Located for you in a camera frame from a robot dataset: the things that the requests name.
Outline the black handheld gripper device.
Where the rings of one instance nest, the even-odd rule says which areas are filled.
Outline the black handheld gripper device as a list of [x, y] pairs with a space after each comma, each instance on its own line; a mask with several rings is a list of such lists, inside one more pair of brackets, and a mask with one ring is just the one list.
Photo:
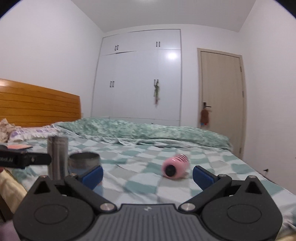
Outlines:
[[0, 164], [4, 168], [24, 169], [30, 165], [51, 164], [52, 158], [46, 153], [33, 153], [24, 150], [11, 150], [1, 145]]

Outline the blue cartoon steel cup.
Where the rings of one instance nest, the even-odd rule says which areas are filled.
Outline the blue cartoon steel cup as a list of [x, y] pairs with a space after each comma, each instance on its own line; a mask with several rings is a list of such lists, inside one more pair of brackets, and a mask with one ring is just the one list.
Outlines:
[[68, 158], [70, 174], [76, 174], [78, 181], [94, 190], [103, 180], [100, 155], [93, 152], [73, 153]]

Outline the beige wooden door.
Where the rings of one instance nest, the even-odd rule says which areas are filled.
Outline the beige wooden door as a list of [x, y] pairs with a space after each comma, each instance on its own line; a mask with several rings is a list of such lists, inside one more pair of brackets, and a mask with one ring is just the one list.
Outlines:
[[[242, 158], [246, 133], [246, 87], [241, 55], [197, 49], [199, 65], [198, 127], [225, 135], [233, 154]], [[209, 112], [209, 123], [200, 125], [201, 110]]]

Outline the pink cup with black text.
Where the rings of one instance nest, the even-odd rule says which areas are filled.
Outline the pink cup with black text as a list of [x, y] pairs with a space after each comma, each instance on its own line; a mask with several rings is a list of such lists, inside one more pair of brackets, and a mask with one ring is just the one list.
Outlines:
[[169, 179], [184, 178], [190, 167], [190, 161], [184, 154], [166, 159], [162, 165], [163, 176]]

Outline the checkered green grey bedspread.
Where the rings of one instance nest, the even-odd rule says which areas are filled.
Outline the checkered green grey bedspread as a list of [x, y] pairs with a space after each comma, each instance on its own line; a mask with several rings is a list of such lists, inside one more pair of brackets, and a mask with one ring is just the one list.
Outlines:
[[[180, 205], [202, 191], [192, 180], [192, 169], [196, 165], [215, 175], [227, 174], [233, 180], [244, 180], [254, 175], [281, 211], [283, 223], [278, 238], [295, 240], [295, 195], [268, 181], [229, 150], [163, 139], [159, 142], [122, 145], [77, 137], [68, 137], [68, 150], [69, 154], [88, 151], [100, 155], [104, 175], [102, 184], [94, 191], [117, 206], [123, 203]], [[163, 177], [162, 164], [177, 154], [189, 159], [190, 168], [184, 178], [170, 180]], [[15, 187], [15, 200], [7, 201], [14, 213], [33, 183], [40, 175], [47, 175], [48, 170], [46, 166], [8, 170], [25, 189], [20, 191], [19, 187], [16, 191]]]

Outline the stainless steel tumbler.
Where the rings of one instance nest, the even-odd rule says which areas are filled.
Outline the stainless steel tumbler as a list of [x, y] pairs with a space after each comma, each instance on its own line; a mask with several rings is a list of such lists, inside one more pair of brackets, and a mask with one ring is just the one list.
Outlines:
[[47, 140], [47, 153], [51, 156], [48, 175], [52, 180], [62, 180], [68, 172], [68, 138], [51, 136]]

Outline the green floral quilt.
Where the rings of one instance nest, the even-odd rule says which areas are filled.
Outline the green floral quilt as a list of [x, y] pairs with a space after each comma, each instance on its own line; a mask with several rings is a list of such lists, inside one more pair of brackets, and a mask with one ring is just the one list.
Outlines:
[[60, 132], [94, 141], [105, 141], [124, 146], [137, 144], [190, 148], [204, 146], [231, 151], [229, 138], [208, 130], [188, 126], [163, 126], [133, 123], [107, 118], [82, 118], [51, 124]]

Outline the white wardrobe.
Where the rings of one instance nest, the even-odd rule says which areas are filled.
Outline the white wardrobe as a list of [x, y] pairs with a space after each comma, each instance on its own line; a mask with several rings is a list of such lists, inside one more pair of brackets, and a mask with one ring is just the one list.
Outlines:
[[[159, 80], [157, 106], [155, 79]], [[137, 31], [103, 38], [93, 89], [93, 117], [179, 126], [181, 93], [180, 30]]]

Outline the wooden headboard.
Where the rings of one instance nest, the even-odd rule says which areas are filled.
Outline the wooden headboard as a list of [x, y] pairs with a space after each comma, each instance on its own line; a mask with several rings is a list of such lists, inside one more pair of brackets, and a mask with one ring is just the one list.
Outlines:
[[81, 103], [74, 94], [1, 79], [0, 112], [9, 123], [37, 127], [81, 119]]

